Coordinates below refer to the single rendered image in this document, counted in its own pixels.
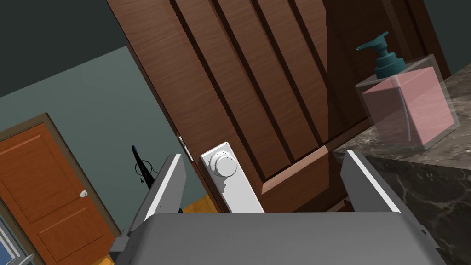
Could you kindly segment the white door knob with plate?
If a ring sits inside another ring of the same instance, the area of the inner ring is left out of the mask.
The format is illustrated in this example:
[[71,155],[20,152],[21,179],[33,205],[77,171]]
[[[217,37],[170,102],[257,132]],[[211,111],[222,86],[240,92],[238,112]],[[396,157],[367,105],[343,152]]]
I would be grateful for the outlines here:
[[228,142],[205,152],[201,159],[230,213],[264,212]]

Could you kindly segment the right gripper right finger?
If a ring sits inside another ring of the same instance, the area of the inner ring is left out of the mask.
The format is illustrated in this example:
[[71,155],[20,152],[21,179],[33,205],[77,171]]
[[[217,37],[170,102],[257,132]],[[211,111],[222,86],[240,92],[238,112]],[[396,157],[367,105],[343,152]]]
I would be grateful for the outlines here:
[[346,151],[341,168],[341,178],[354,210],[359,212],[397,212],[400,210],[368,169],[361,155]]

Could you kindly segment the dark brown panelled door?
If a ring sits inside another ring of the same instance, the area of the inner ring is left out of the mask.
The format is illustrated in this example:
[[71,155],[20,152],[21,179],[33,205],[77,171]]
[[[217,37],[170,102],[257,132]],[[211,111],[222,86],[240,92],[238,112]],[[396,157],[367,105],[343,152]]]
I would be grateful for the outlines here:
[[347,196],[333,151],[369,126],[355,84],[374,50],[433,54],[424,0],[107,0],[215,207],[201,155],[227,142],[267,212],[323,212]]

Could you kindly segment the orange door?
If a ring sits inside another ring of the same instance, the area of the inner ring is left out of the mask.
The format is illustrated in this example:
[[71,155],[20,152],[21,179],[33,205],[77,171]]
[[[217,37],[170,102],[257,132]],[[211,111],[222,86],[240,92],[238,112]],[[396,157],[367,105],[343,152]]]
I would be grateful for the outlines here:
[[114,235],[44,124],[0,142],[0,196],[46,265],[91,265]]

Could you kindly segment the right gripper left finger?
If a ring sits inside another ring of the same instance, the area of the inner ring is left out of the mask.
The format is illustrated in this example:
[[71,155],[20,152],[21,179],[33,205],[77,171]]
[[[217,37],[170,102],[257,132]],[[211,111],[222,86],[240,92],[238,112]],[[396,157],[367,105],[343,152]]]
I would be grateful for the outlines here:
[[181,154],[169,155],[139,208],[130,231],[154,214],[178,213],[187,174]]

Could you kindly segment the pink soap dispenser teal pump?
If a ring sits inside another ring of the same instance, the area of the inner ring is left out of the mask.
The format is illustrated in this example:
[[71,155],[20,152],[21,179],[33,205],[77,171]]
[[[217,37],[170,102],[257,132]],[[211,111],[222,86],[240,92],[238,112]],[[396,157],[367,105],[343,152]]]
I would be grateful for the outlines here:
[[376,68],[356,91],[383,143],[427,150],[460,125],[433,54],[406,63],[387,51],[385,34],[358,47],[367,48]]

